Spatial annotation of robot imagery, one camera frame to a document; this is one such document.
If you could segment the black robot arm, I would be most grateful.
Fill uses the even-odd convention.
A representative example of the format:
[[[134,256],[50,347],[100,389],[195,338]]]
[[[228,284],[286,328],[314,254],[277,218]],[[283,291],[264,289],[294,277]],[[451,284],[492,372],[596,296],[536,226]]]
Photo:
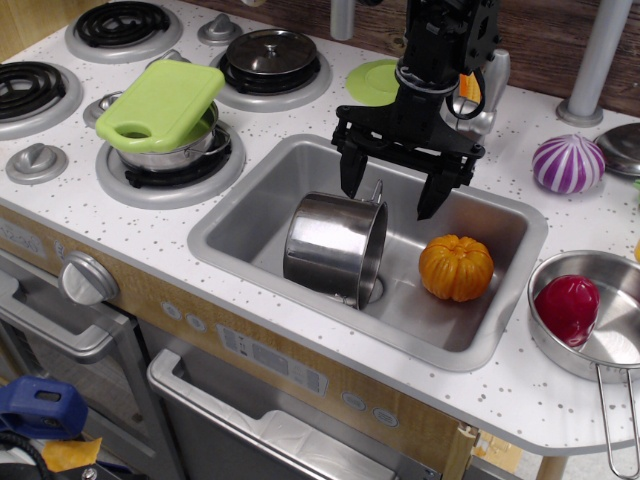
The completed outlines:
[[[374,157],[420,171],[427,179],[417,217],[431,218],[451,191],[470,183],[484,147],[446,124],[462,75],[482,75],[500,41],[497,1],[410,1],[399,88],[385,106],[337,108],[332,143],[341,155],[340,185],[354,197]]]

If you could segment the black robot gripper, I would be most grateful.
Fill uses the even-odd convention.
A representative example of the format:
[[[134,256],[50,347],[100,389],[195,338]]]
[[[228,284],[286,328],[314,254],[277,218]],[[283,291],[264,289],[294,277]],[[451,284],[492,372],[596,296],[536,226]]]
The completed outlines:
[[[399,83],[393,103],[386,106],[337,108],[338,125],[332,144],[341,154],[342,191],[353,199],[374,157],[428,174],[417,219],[433,217],[454,188],[455,180],[469,180],[484,148],[446,124],[440,109],[451,108],[460,73],[451,70],[430,81],[409,69],[395,72]]]

